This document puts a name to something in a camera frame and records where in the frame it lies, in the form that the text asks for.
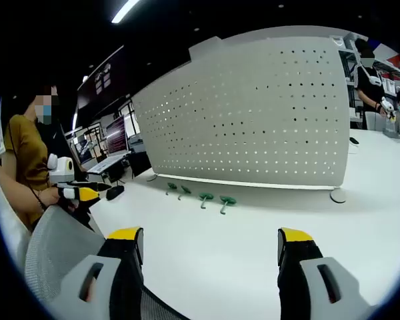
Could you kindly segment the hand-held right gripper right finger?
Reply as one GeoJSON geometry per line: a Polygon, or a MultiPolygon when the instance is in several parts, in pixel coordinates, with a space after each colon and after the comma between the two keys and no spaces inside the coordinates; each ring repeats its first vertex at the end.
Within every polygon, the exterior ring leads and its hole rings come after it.
{"type": "Polygon", "coordinates": [[[277,265],[282,319],[368,319],[377,309],[361,296],[358,280],[304,231],[278,229],[277,265]]]}

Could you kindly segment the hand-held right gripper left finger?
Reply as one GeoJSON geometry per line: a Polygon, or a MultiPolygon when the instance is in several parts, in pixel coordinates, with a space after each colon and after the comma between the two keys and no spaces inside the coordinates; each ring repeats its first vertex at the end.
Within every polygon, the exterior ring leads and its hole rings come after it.
{"type": "Polygon", "coordinates": [[[117,230],[64,276],[49,308],[57,319],[140,319],[142,264],[143,228],[117,230]]]}

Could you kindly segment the person's left hand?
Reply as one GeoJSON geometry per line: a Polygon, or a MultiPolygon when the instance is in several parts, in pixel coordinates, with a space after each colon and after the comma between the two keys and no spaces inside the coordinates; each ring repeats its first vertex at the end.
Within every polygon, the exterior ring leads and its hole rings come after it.
{"type": "Polygon", "coordinates": [[[42,204],[46,207],[54,205],[59,201],[59,192],[57,187],[49,187],[39,193],[39,198],[42,204]]]}

